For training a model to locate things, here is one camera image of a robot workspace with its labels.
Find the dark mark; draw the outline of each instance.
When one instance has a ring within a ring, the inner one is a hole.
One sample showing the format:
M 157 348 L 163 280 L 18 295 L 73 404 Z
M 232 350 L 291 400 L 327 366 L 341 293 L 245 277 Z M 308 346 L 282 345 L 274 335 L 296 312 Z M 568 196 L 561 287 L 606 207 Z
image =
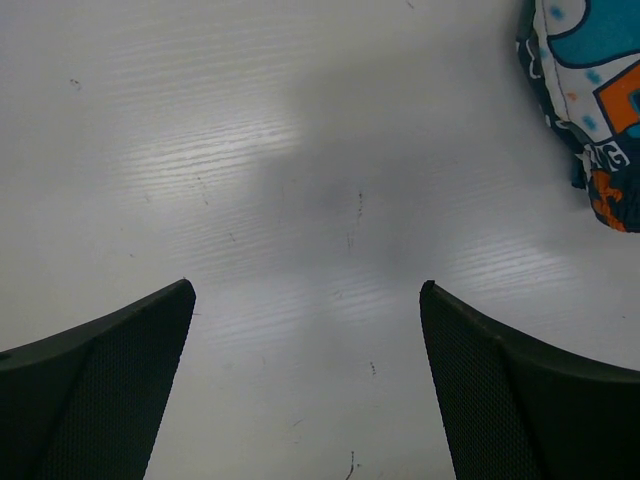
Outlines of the dark mark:
M 356 458 L 356 453 L 354 451 L 351 451 L 351 470 L 349 470 L 349 474 L 347 475 L 347 478 L 345 478 L 344 480 L 349 480 L 351 478 L 351 475 L 353 475 L 353 471 L 355 470 L 355 467 L 356 467 L 355 458 Z
M 364 197 L 362 195 L 362 190 L 358 193 L 358 219 L 356 223 L 360 225 L 360 219 L 362 218 L 362 209 L 364 207 Z
M 200 182 L 200 186 L 202 187 L 202 190 L 206 190 L 207 186 L 204 184 L 204 182 L 200 178 L 200 175 L 197 175 L 196 178 Z M 209 201 L 207 200 L 207 197 L 204 195 L 204 193 L 202 194 L 202 200 L 204 200 L 204 204 L 208 207 L 209 206 Z

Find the patterned cloth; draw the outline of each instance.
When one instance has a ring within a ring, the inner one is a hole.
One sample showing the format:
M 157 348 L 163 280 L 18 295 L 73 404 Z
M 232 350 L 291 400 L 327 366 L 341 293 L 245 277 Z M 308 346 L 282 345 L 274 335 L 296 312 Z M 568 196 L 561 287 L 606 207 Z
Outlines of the patterned cloth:
M 640 232 L 640 0 L 525 0 L 518 58 L 596 217 Z

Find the orange pattern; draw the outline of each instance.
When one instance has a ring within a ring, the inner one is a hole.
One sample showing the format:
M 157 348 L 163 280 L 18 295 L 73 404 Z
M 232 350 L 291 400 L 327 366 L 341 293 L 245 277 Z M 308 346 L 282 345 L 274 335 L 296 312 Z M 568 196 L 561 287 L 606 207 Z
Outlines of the orange pattern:
M 631 104 L 631 95 L 640 90 L 640 63 L 596 91 L 615 133 L 622 133 L 640 122 L 640 115 Z
M 616 202 L 622 200 L 622 191 L 617 188 L 611 188 L 611 175 L 609 173 L 602 170 L 594 170 L 592 173 L 593 185 L 600 194 L 600 200 L 593 201 L 593 209 L 605 218 L 611 228 L 626 232 L 627 230 L 624 228 L 624 224 L 616 218 L 609 205 L 610 198 L 613 198 Z

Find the white surface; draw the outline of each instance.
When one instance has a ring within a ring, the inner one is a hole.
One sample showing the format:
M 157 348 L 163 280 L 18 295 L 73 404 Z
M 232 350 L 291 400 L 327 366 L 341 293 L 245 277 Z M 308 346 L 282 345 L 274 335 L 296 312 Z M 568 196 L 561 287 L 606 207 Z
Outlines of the white surface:
M 638 237 L 569 186 L 513 3 L 2 2 L 0 350 L 192 280 L 153 480 L 453 478 L 429 278 L 640 368 Z

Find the wood grain texture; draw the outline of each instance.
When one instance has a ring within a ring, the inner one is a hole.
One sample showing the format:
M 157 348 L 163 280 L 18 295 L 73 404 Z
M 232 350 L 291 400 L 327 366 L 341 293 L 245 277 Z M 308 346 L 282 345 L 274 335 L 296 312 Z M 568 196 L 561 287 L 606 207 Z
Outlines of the wood grain texture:
M 192 280 L 153 480 L 453 478 L 428 278 L 639 368 L 637 237 L 476 3 L 2 2 L 0 350 Z

